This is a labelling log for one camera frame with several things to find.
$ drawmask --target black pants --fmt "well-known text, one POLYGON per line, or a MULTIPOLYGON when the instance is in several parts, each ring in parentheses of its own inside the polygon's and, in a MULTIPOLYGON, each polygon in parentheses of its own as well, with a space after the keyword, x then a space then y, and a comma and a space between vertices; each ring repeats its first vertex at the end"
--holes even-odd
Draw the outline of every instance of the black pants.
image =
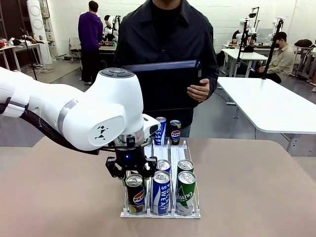
MULTIPOLYGON (((264 73, 250 72, 250 78, 261 78, 264 73)), ((274 82, 280 84, 282 82, 281 78, 276 73, 271 73, 266 75, 266 79, 273 80, 274 82)))
POLYGON ((84 82, 94 83, 100 71, 99 51, 81 51, 82 74, 84 82))

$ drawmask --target person in purple shirt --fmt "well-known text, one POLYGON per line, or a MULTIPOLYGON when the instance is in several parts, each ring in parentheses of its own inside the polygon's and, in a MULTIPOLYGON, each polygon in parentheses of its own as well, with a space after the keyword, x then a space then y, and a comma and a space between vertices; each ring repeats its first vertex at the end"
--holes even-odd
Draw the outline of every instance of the person in purple shirt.
POLYGON ((79 18, 78 34, 81 42, 81 79, 85 84, 95 82, 100 70, 99 48, 103 37, 103 24, 97 16, 99 5, 89 2, 89 11, 79 18))

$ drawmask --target beige shirt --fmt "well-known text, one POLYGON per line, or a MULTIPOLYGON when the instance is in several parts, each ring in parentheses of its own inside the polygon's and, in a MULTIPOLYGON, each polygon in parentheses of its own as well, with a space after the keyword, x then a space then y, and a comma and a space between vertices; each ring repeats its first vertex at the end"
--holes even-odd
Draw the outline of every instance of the beige shirt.
POLYGON ((279 49, 273 56, 268 73, 276 73, 281 79, 290 75, 293 71, 295 61, 294 50, 287 45, 283 49, 279 49))

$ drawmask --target hand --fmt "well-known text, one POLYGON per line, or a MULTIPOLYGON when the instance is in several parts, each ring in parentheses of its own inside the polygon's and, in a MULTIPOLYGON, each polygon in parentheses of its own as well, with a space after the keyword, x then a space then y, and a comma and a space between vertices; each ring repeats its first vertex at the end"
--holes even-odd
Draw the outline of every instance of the hand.
POLYGON ((191 85, 188 87, 188 95, 199 102, 205 101, 209 94, 209 79, 202 79, 199 81, 202 86, 191 85))
POLYGON ((259 73, 264 73, 265 69, 266 69, 266 67, 260 67, 260 68, 258 69, 258 72, 259 72, 259 73))

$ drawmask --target person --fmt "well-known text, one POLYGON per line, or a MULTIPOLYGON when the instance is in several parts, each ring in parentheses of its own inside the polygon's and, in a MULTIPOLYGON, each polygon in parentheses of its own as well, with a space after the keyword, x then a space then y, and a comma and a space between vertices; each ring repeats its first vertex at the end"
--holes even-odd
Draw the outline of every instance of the person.
POLYGON ((103 35, 103 24, 96 15, 99 5, 95 1, 89 2, 89 11, 82 14, 78 23, 78 34, 81 42, 81 79, 91 85, 99 72, 99 48, 103 35))
MULTIPOLYGON (((218 78, 213 27, 187 0, 147 0, 122 20, 114 65, 187 60, 201 62, 202 79, 200 84, 188 87, 186 93, 203 102, 214 92, 218 78)), ((165 117, 168 122, 179 120, 181 136, 189 137, 193 109, 155 111, 148 115, 165 117)))
POLYGON ((106 15, 104 17, 104 21, 106 26, 103 30, 103 41, 114 41, 115 36, 113 35, 114 26, 109 22, 110 15, 106 15))
MULTIPOLYGON (((247 41, 248 41, 248 44, 250 44, 250 41, 251 41, 251 36, 248 35, 248 31, 246 31, 246 37, 244 39, 244 44, 247 44, 247 41)), ((234 34, 233 34, 233 37, 232 37, 232 44, 237 44, 237 35, 238 34, 242 34, 238 31, 236 31, 234 34)))
MULTIPOLYGON (((279 47, 273 56, 266 75, 267 79, 271 79, 276 83, 281 83, 287 75, 293 71, 295 54, 293 48, 286 42, 287 35, 285 32, 279 32, 275 35, 276 46, 279 47)), ((257 72, 250 73, 251 78, 261 78, 266 67, 260 67, 257 72)))

